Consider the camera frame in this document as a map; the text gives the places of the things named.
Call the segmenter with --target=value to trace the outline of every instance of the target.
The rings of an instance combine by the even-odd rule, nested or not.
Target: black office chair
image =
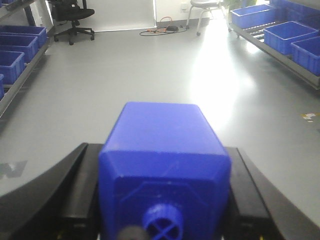
[[[53,36],[55,42],[58,42],[58,36],[68,34],[69,44],[73,45],[72,37],[78,33],[90,35],[91,40],[95,40],[95,32],[92,28],[88,27],[76,27],[79,26],[79,20],[90,17],[95,14],[95,10],[87,9],[86,0],[82,0],[83,8],[80,8],[77,4],[77,0],[51,0],[52,4],[52,18],[57,22],[71,21],[72,28],[63,32],[57,33]]]

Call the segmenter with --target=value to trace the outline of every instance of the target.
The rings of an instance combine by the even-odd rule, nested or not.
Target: wall outlet
[[[181,10],[187,10],[188,6],[189,6],[188,3],[186,2],[181,3]]]

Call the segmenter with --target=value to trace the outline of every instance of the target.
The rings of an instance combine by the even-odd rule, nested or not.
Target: blue cap
[[[183,237],[183,216],[170,204],[157,204],[143,215],[143,228],[152,240],[181,240]]]

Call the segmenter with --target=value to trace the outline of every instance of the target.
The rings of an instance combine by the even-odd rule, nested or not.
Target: office chair
[[[200,13],[200,18],[199,18],[199,22],[198,22],[198,26],[196,28],[196,35],[200,36],[201,32],[199,31],[200,29],[200,24],[201,24],[201,20],[202,20],[202,16],[205,12],[210,12],[212,15],[212,10],[215,9],[220,9],[221,8],[221,0],[191,0],[191,7],[189,10],[189,16],[188,19],[186,21],[186,29],[189,29],[189,21],[190,21],[190,15],[191,15],[191,10],[192,8],[196,7],[196,8],[200,8],[202,9],[201,13]]]
[[[57,22],[71,21],[72,28],[63,32],[57,33],[53,36],[55,42],[58,42],[58,36],[69,35],[69,44],[73,45],[72,37],[78,33],[90,35],[91,40],[95,40],[95,32],[92,28],[88,27],[76,27],[79,26],[79,20],[90,17],[95,13],[93,9],[87,8],[86,0],[82,0],[83,8],[80,8],[77,4],[77,0],[51,0],[52,4],[52,18]]]

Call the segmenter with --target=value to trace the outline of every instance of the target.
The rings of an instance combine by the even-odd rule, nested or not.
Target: blue plastic bin
[[[320,30],[320,16],[310,16],[303,20],[300,20],[299,23],[306,25],[310,28]]]
[[[15,0],[2,0],[3,4],[11,4],[13,3]]]
[[[276,11],[275,7],[262,4],[248,6],[230,12],[233,24],[241,29],[248,29],[276,21]]]
[[[5,89],[4,89],[4,75],[0,74],[0,100],[5,96]]]
[[[0,51],[0,74],[3,84],[13,84],[25,69],[24,52]]]
[[[29,63],[38,51],[37,37],[0,34],[0,50],[24,52],[24,62]]]
[[[320,76],[320,36],[291,43],[292,60]]]
[[[313,15],[319,15],[320,10],[314,9],[311,7],[304,6],[302,4],[298,4],[292,1],[286,1],[285,7],[291,10],[295,10],[305,16],[313,16]]]
[[[37,37],[39,48],[41,48],[47,40],[46,28],[40,26],[0,26],[0,34]]]
[[[270,0],[270,5],[275,7],[284,8],[286,6],[286,0]]]
[[[300,21],[300,20],[303,20],[305,18],[307,18],[308,16],[299,12],[299,11],[296,11],[296,10],[293,10],[293,9],[289,9],[287,8],[286,9],[286,20],[287,21]]]
[[[263,32],[265,44],[284,55],[290,55],[292,53],[291,43],[315,37],[319,30],[295,21],[288,21],[266,27]]]
[[[211,240],[230,170],[196,105],[127,103],[99,154],[101,239],[138,225],[154,240]]]

